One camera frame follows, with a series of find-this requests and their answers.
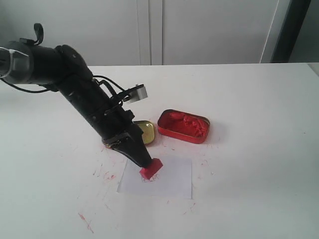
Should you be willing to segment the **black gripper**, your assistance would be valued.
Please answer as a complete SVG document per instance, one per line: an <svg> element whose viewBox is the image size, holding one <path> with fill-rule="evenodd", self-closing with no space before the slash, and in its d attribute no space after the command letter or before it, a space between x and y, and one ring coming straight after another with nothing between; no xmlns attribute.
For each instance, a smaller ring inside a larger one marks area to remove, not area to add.
<svg viewBox="0 0 319 239"><path fill-rule="evenodd" d="M103 123L109 120L129 122L134 118L131 110L124 110L121 104L113 103L107 97L82 97L82 116L99 136L101 136L100 130ZM151 164L151 157L142 135L142 129L137 124L131 123L130 139L108 143L107 147L126 156L138 167L148 167Z"/></svg>

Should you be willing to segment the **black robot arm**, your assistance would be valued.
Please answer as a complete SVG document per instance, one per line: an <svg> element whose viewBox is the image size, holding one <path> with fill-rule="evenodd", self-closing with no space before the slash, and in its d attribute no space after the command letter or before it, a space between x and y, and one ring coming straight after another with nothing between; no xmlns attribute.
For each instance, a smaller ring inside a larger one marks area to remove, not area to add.
<svg viewBox="0 0 319 239"><path fill-rule="evenodd" d="M82 56L68 45L55 48L9 42L0 49L0 78L7 84L36 84L60 92L90 124L111 149L123 154L137 166L152 162L142 140L143 131L133 123L134 114L122 105L147 97L143 84L116 93L111 80L98 76L87 67Z"/></svg>

